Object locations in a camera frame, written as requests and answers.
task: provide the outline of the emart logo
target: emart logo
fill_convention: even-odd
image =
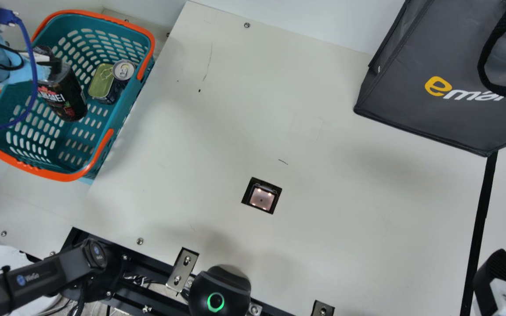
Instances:
[[[503,100],[504,97],[495,94],[491,91],[481,92],[481,91],[465,91],[465,90],[453,90],[452,84],[448,83],[448,81],[440,78],[439,76],[434,76],[430,78],[425,84],[425,90],[429,92],[431,95],[436,97],[442,97],[443,99],[452,99],[454,100],[465,100],[465,101],[500,101]]]

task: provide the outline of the white table surface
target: white table surface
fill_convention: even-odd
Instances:
[[[94,184],[10,168],[0,241],[48,256],[76,226],[237,266],[297,315],[458,314],[484,158],[356,116],[371,56],[244,22],[188,3]],[[275,214],[240,203],[252,176]],[[506,150],[485,235],[480,260],[506,248]]]

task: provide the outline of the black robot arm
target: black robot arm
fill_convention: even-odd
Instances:
[[[0,274],[0,316],[40,296],[81,282],[105,270],[107,258],[95,240],[85,240],[71,250],[60,252],[35,264]]]

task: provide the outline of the teal basket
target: teal basket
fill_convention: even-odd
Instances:
[[[62,121],[38,98],[26,120],[0,131],[0,158],[45,178],[94,179],[110,152],[153,67],[153,35],[139,26],[85,11],[60,11],[39,27],[34,45],[52,48],[74,70],[87,101],[87,115]],[[127,59],[136,73],[114,104],[101,104],[87,91],[97,66]],[[26,110],[32,84],[7,85],[0,92],[0,124]]]

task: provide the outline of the green light ring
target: green light ring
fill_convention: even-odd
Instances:
[[[212,298],[212,296],[215,296],[215,295],[221,296],[221,305],[218,308],[213,308],[212,305],[210,304],[210,299]],[[208,300],[206,301],[206,303],[208,304],[209,311],[219,312],[224,307],[224,303],[225,303],[224,296],[221,293],[214,292],[214,293],[210,294],[210,296],[208,296]]]

